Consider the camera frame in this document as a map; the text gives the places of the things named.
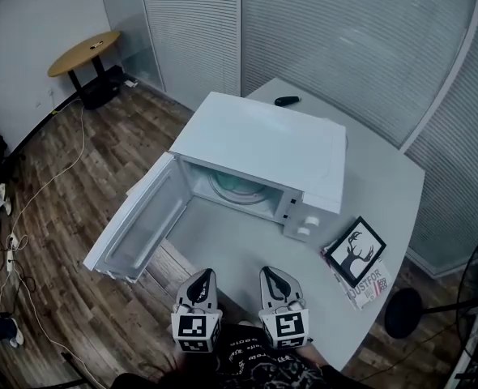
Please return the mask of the white microwave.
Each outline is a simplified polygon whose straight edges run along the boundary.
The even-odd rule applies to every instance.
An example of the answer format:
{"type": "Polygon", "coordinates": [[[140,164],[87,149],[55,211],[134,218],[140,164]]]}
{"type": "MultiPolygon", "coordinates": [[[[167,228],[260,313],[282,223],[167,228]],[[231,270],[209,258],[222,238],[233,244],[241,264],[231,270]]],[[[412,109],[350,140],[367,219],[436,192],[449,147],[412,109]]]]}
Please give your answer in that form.
{"type": "Polygon", "coordinates": [[[345,128],[328,119],[212,92],[128,191],[84,266],[136,281],[194,199],[279,224],[284,236],[309,243],[340,214],[346,142],[345,128]],[[230,203],[211,188],[212,171],[282,195],[254,205],[230,203]]]}

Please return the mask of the person's black printed shirt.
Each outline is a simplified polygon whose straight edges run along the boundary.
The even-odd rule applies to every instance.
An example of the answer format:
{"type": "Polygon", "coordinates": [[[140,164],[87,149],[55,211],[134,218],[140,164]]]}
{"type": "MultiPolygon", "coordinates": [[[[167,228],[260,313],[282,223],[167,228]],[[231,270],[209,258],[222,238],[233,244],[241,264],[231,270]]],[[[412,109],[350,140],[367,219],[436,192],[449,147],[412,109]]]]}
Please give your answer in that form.
{"type": "Polygon", "coordinates": [[[226,323],[214,351],[197,353],[194,377],[172,374],[171,365],[156,381],[120,374],[110,389],[372,389],[329,364],[316,368],[296,349],[273,349],[264,331],[246,321],[226,323]]]}

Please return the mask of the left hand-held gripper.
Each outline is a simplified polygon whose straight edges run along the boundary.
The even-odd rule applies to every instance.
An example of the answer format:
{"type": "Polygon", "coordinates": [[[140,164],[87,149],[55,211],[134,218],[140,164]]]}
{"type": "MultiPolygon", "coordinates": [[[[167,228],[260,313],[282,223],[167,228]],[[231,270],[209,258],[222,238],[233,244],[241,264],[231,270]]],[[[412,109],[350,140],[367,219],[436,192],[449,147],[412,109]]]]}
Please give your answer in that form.
{"type": "Polygon", "coordinates": [[[179,305],[171,314],[176,346],[183,353],[212,353],[220,335],[222,319],[222,311],[216,310],[215,272],[207,268],[193,274],[179,287],[177,303],[179,305]]]}

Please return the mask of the black office chair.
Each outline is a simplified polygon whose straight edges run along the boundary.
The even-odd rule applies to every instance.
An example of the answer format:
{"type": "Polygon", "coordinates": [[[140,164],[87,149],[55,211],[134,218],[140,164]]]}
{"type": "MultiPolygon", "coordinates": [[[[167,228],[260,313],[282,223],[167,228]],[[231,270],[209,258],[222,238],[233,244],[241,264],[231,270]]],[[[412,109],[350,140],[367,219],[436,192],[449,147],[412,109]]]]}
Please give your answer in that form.
{"type": "Polygon", "coordinates": [[[19,177],[15,174],[15,171],[19,163],[26,160],[26,156],[20,152],[13,152],[7,156],[7,149],[8,146],[0,135],[0,182],[12,181],[18,183],[19,177]]]}

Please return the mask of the white magazine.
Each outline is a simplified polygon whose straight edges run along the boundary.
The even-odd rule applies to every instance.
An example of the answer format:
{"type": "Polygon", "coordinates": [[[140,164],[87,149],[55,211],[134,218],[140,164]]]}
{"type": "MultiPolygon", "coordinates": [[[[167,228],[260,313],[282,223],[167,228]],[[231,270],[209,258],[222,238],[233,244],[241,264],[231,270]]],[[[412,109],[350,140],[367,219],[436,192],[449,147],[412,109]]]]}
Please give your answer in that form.
{"type": "Polygon", "coordinates": [[[360,280],[356,287],[351,287],[347,281],[327,262],[336,282],[356,310],[363,308],[370,302],[379,298],[392,280],[391,274],[382,261],[382,256],[373,260],[373,265],[368,273],[360,280]]]}

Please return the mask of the glass turntable plate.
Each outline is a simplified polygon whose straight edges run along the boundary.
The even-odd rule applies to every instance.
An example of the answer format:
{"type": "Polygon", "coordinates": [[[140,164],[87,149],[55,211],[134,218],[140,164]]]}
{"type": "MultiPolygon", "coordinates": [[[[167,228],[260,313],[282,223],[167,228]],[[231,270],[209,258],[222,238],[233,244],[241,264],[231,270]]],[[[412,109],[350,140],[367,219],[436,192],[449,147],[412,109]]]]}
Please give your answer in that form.
{"type": "Polygon", "coordinates": [[[240,205],[277,201],[282,195],[280,190],[273,187],[218,171],[212,171],[208,181],[222,199],[240,205]]]}

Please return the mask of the grey table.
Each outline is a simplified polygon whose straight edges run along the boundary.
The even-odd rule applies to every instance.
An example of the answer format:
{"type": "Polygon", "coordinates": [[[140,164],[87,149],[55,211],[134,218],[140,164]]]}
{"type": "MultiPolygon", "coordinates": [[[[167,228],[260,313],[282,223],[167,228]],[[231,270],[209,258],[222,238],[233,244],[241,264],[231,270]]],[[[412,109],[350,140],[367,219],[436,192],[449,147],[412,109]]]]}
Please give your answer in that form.
{"type": "Polygon", "coordinates": [[[346,128],[344,201],[339,218],[304,243],[285,237],[277,224],[195,199],[155,252],[146,277],[174,297],[182,281],[210,267],[216,272],[224,306],[234,315],[258,312],[262,267],[286,271],[303,288],[315,347],[341,370],[373,326],[386,297],[378,297],[362,310],[354,309],[322,259],[321,249],[362,217],[386,243],[382,261],[396,276],[416,222],[425,173],[358,121],[283,80],[265,83],[251,98],[272,103],[289,95],[300,97],[296,111],[328,118],[346,128]]]}

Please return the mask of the person's left forearm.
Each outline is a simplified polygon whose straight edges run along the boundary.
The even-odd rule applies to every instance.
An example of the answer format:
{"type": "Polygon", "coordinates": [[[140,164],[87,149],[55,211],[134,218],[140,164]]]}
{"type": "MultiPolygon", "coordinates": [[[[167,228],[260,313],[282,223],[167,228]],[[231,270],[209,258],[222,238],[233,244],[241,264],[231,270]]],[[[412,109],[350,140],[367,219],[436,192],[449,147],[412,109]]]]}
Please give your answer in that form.
{"type": "Polygon", "coordinates": [[[201,356],[197,353],[186,353],[176,348],[173,352],[173,367],[172,374],[185,376],[192,376],[198,374],[198,367],[200,366],[201,356]]]}

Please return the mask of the black standing fan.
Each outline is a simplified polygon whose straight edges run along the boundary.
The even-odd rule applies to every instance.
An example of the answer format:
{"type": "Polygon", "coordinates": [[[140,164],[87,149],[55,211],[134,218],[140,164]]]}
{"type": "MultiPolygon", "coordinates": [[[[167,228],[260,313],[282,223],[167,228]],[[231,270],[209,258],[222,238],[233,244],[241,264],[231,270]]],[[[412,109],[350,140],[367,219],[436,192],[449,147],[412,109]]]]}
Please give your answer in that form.
{"type": "Polygon", "coordinates": [[[463,270],[456,302],[427,307],[415,289],[400,289],[389,300],[384,327],[390,337],[404,339],[415,331],[423,316],[447,311],[454,311],[457,319],[478,315],[478,244],[463,270]]]}

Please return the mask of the black framed deer picture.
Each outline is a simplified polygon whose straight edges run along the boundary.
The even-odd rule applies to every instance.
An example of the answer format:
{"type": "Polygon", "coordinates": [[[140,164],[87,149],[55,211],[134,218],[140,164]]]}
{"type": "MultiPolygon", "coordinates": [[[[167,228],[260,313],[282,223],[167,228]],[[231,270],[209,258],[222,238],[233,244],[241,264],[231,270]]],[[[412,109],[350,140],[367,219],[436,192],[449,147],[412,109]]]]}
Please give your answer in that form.
{"type": "Polygon", "coordinates": [[[358,216],[327,249],[325,260],[351,288],[355,288],[385,249],[386,243],[362,216],[358,216]]]}

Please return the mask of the round wooden table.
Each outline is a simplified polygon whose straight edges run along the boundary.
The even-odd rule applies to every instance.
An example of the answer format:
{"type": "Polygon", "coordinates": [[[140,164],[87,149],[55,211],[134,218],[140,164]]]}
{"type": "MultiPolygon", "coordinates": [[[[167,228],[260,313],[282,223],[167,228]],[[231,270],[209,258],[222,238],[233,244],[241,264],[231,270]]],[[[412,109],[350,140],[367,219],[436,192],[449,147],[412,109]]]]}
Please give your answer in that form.
{"type": "Polygon", "coordinates": [[[78,43],[54,61],[48,69],[48,76],[53,78],[68,74],[84,108],[90,110],[100,108],[118,94],[118,85],[110,79],[108,71],[103,67],[100,55],[111,48],[120,35],[119,31],[103,32],[78,43]],[[99,41],[103,41],[103,45],[91,50],[90,46],[99,41]],[[80,84],[75,70],[89,62],[93,65],[97,77],[93,85],[84,88],[80,84]]]}

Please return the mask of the person's right forearm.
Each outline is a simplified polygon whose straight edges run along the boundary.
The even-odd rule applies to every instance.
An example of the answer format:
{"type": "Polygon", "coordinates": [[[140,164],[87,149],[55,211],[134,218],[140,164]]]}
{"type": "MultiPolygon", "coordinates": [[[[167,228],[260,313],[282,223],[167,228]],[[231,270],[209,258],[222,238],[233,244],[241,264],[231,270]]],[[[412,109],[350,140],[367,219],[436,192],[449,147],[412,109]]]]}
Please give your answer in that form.
{"type": "Polygon", "coordinates": [[[316,368],[320,369],[328,365],[325,358],[311,343],[297,348],[296,352],[299,356],[306,359],[310,364],[312,364],[316,368]]]}

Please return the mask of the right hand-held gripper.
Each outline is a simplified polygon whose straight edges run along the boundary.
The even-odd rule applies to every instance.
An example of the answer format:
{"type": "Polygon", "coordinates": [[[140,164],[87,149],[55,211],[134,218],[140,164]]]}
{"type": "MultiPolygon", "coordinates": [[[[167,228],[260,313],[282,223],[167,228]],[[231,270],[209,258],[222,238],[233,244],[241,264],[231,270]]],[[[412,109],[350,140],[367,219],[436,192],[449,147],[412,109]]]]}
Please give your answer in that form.
{"type": "Polygon", "coordinates": [[[263,310],[258,316],[270,346],[273,349],[305,346],[309,342],[309,310],[301,300],[300,283],[287,272],[268,266],[259,272],[259,280],[263,310]]]}

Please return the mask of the glass partition with blinds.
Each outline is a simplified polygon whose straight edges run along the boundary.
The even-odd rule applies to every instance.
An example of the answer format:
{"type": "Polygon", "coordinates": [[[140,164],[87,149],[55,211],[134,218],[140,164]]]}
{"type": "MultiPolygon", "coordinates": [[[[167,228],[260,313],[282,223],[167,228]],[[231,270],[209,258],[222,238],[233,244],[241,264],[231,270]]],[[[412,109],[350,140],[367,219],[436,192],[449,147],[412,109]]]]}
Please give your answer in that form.
{"type": "Polygon", "coordinates": [[[478,243],[478,0],[103,0],[125,71],[189,109],[272,79],[425,171],[409,254],[429,274],[478,243]]]}

